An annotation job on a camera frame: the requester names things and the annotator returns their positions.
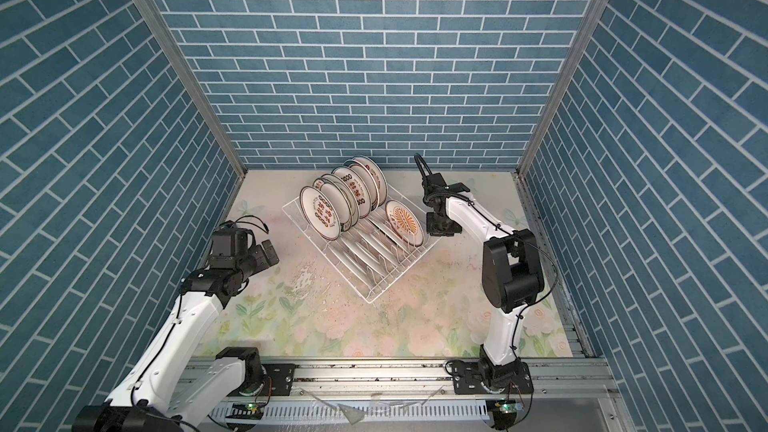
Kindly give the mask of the small orange sunburst plate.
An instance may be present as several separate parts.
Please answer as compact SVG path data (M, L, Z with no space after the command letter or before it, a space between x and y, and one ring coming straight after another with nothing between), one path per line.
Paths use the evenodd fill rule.
M424 231L416 215L402 202L389 200L385 204L387 221L394 232L407 244L420 247L424 243Z

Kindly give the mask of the white wire dish rack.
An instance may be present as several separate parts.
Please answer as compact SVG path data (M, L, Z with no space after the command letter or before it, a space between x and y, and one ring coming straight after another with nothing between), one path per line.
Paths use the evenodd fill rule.
M282 210L354 292L369 304L387 292L439 242L427 233L419 246L406 241L389 222L385 208L372 212L334 241L311 227L298 197L283 205Z

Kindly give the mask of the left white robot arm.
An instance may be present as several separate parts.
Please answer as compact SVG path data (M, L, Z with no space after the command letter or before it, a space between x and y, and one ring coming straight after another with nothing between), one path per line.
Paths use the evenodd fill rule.
M137 364L99 405L85 406L74 431L195 431L229 394L259 394L269 385L255 347L226 347L181 396L179 379L209 327L248 279L276 265L270 241L250 242L243 229L214 239L207 267L182 283L172 310Z

